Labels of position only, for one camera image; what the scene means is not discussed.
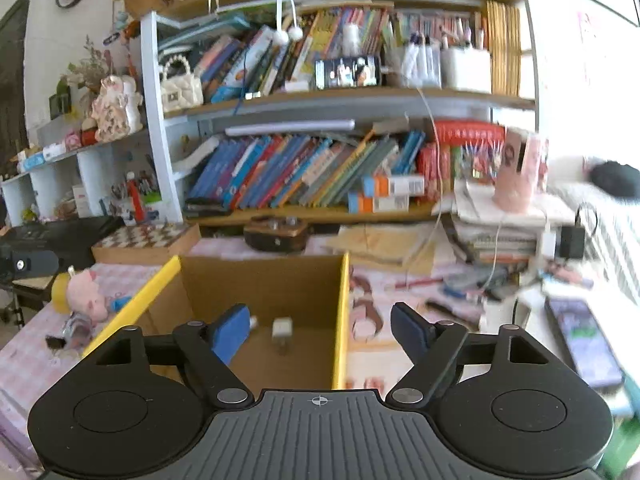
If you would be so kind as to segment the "blue crumpled wrapper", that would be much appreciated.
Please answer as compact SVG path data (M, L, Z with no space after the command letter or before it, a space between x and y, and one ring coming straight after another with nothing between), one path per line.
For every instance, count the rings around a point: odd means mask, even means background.
M124 307L126 307L126 305L130 300L131 300L130 296L120 296L120 297L114 298L111 301L111 310L114 313L121 311Z

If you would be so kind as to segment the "black power adapter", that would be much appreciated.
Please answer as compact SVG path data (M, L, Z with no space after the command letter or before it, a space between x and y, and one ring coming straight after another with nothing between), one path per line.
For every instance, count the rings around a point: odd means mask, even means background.
M586 229L580 224L562 226L559 244L555 255L565 260L580 260L584 258L586 247Z

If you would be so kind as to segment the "grey plush toy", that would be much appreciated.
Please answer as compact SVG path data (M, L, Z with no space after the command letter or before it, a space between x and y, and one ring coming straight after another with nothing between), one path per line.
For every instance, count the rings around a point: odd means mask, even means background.
M61 337L65 349L84 348L92 339L93 324L91 318L74 312L65 322Z

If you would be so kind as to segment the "wooden chess board box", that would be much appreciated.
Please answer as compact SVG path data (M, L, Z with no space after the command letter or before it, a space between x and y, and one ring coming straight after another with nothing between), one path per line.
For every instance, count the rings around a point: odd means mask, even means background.
M123 226L91 250L97 263L161 266L172 257L190 252L200 239L200 228L190 224Z

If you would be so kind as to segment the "pink checkered tablecloth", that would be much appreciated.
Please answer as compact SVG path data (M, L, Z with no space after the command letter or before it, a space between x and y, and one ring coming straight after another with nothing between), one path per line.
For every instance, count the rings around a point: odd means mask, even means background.
M94 332L99 344L119 327L148 335L170 333L192 320L213 322L236 304L247 307L250 334L230 358L233 373L253 392L265 389L374 389L389 393L411 365L403 341L423 352L420 321L458 323L495 333L509 321L529 326L542 305L539 288L508 304L468 304L445 294L468 266L437 264L389 271L346 254L255 252L237 238L206 238L165 263L97 263L90 286L121 301Z

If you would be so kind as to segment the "black electronic keyboard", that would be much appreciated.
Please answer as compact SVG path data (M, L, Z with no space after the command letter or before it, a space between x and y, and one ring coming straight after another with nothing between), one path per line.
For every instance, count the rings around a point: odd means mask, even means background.
M124 225L122 218L111 216L29 223L1 237L1 253L50 250L58 256L58 273L70 266L84 270L96 263L91 247Z

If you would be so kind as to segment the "smartphone on shelf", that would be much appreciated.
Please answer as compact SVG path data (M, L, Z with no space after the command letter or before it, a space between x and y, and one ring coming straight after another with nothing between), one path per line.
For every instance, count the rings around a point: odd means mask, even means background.
M380 84L380 60L375 55L341 56L314 63L317 90L368 88Z

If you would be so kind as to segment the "white charger plug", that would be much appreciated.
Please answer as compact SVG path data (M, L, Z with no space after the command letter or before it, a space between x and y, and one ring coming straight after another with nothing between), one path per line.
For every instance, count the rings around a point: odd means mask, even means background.
M275 318L271 325L271 341L276 346L280 354L287 354L293 340L293 320L289 316L286 318Z

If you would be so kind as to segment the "white bookshelf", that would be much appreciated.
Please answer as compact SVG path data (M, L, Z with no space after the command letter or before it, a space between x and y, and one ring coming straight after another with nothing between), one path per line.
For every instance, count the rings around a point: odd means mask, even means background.
M310 10L323 3L355 3L361 0L295 0L299 11ZM396 2L409 6L428 6L431 3L452 10L475 10L487 1L518 3L521 0L368 0L370 3ZM7 14L17 0L1 0L1 12ZM29 0L24 47L25 67L23 98L29 130L36 131L48 110L48 97L64 72L66 64L78 58L87 38L101 42L112 26L114 0L81 0L78 6L60 8L54 0ZM151 141L155 148L154 162L160 180L160 216L179 222L182 210L179 192L184 187L186 174L175 172L171 153L178 145L178 131L210 120L219 127L230 122L249 124L256 122L301 122L302 120L372 119L378 120L395 114L418 114L425 106L427 96L431 106L442 103L469 105L481 110L490 108L519 108L531 110L535 103L519 96L491 96L487 93L454 90L409 88L337 89L320 92L277 93L256 102L238 104L230 101L205 104L174 114L165 115L160 95L155 90L155 78L160 74L155 59L155 33L162 29L170 32L210 21L207 0L178 0L157 18L145 18L141 37L134 42L134 62L137 65L143 99L151 123Z

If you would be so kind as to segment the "smartphone on books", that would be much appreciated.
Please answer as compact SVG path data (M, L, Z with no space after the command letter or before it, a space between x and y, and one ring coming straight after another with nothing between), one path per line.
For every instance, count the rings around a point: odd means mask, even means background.
M574 372L593 390L618 390L625 374L585 300L547 297L544 308Z

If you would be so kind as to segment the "black stapler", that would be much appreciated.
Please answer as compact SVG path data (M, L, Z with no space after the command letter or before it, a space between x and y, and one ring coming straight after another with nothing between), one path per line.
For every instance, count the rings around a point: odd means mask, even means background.
M187 198L182 211L186 218L225 217L231 214L231 210L219 200L206 197Z

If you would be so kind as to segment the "pink plush pig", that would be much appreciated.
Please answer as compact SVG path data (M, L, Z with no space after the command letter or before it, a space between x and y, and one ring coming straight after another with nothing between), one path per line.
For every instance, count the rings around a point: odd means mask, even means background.
M104 322L110 313L93 270L70 274L65 299L72 312L85 315L93 324Z

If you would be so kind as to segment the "pink cylindrical cup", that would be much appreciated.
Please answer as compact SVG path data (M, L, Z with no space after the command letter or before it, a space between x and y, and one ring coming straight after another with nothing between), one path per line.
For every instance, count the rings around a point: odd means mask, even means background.
M507 128L501 165L495 183L494 202L510 214L525 214L538 190L542 156L547 139L521 128Z

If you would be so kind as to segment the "yellow tape roll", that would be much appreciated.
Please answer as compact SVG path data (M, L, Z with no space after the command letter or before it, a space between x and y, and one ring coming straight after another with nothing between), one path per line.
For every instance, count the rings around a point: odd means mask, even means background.
M66 299L66 290L69 281L70 274L60 273L56 276L51 286L51 302L54 310L62 315L70 314L70 306Z

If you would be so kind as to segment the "orange white box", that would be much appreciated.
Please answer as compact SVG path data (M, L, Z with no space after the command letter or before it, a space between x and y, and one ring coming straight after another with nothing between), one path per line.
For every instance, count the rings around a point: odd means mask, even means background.
M425 194L425 179L414 176L375 176L362 179L362 194L366 197L419 197Z

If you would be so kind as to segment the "yellow cardboard box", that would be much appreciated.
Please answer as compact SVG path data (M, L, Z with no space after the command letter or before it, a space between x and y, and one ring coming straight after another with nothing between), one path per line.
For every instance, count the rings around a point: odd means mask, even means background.
M252 393L263 388L344 388L349 319L349 258L293 256L224 260L171 258L94 336L96 350L116 330L137 325L147 335L188 321L213 322L246 304L256 323L231 361ZM271 341L275 318L293 320L287 354Z

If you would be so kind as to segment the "white quilted handbag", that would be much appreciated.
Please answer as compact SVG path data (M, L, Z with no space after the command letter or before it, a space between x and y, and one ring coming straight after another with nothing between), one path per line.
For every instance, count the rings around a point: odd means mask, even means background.
M181 66L183 71L181 74L169 76L169 71L174 65ZM160 97L165 113L190 110L204 103L201 79L192 72L184 55L175 54L164 64L160 76Z

